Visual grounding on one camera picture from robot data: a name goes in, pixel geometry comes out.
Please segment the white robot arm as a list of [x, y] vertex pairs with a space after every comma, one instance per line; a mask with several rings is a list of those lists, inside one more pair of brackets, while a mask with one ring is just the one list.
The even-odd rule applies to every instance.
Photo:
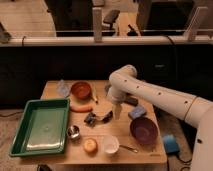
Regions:
[[196, 128], [190, 171], [213, 171], [213, 101], [138, 80], [132, 65], [112, 72], [109, 82], [107, 97], [113, 104], [121, 104], [129, 93]]

